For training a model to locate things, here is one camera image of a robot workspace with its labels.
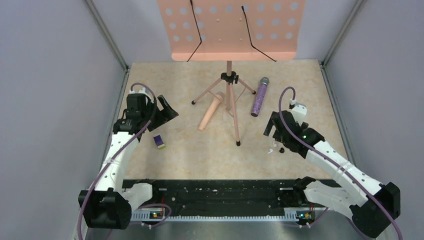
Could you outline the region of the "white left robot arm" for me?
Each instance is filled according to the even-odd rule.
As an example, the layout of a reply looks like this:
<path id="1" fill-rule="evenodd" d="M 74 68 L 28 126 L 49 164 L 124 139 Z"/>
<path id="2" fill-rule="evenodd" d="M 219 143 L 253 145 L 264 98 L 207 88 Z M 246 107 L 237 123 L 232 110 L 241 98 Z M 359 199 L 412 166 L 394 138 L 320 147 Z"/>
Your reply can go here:
<path id="1" fill-rule="evenodd" d="M 124 230 L 143 203 L 154 207 L 160 193 L 149 183 L 123 187 L 130 159 L 145 131 L 152 132 L 179 114 L 163 95 L 130 93 L 123 115 L 113 125 L 111 144 L 94 187 L 82 190 L 78 203 L 89 228 Z"/>

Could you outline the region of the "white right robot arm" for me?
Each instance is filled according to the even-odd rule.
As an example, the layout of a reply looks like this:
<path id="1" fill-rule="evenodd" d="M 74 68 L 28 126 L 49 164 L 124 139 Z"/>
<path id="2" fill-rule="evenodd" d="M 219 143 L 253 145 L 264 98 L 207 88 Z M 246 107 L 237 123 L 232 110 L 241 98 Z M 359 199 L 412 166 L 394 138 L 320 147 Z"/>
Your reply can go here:
<path id="1" fill-rule="evenodd" d="M 365 236 L 376 239 L 393 226 L 398 239 L 403 234 L 396 223 L 401 213 L 401 191 L 392 182 L 383 184 L 359 170 L 335 151 L 307 123 L 299 124 L 290 111 L 272 112 L 264 135 L 325 171 L 338 184 L 330 187 L 311 177 L 298 179 L 293 200 L 299 206 L 310 202 L 345 216 Z"/>

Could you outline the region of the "purple green toy block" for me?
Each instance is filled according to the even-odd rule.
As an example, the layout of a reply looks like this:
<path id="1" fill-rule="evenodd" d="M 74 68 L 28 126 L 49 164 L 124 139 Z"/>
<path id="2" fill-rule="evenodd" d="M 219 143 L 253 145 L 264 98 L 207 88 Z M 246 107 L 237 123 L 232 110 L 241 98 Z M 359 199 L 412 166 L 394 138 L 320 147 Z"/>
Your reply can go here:
<path id="1" fill-rule="evenodd" d="M 158 149 L 164 149 L 166 147 L 164 140 L 160 134 L 157 134 L 153 137 L 154 143 Z"/>

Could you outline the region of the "purple glitter microphone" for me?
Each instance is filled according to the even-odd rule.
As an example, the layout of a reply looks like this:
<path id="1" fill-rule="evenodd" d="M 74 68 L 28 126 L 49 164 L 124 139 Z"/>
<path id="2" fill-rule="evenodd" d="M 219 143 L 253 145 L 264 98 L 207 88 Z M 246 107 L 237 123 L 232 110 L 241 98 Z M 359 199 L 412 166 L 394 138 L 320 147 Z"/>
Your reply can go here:
<path id="1" fill-rule="evenodd" d="M 251 113 L 250 113 L 253 117 L 257 117 L 260 113 L 269 83 L 270 83 L 270 80 L 268 77 L 262 77 L 261 80 L 259 81 L 256 97 L 253 102 Z"/>

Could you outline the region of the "pink music stand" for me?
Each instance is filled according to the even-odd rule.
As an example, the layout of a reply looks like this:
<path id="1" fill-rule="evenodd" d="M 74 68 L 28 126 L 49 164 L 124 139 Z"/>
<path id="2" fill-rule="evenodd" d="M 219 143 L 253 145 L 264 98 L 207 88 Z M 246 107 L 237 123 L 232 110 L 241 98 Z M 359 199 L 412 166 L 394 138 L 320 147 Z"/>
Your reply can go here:
<path id="1" fill-rule="evenodd" d="M 304 0 L 160 0 L 174 61 L 225 61 L 226 108 L 237 119 L 234 61 L 295 58 Z"/>

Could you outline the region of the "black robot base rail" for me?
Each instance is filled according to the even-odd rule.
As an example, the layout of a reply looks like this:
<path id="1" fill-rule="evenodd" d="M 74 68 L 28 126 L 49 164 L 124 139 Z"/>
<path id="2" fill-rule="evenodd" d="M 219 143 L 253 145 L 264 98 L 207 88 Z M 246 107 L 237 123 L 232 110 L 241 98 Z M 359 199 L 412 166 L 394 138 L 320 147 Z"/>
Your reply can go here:
<path id="1" fill-rule="evenodd" d="M 265 180 L 124 180 L 153 187 L 150 200 L 132 213 L 134 224 L 177 222 L 283 222 L 308 228 L 330 210 L 298 198 L 295 179 Z"/>

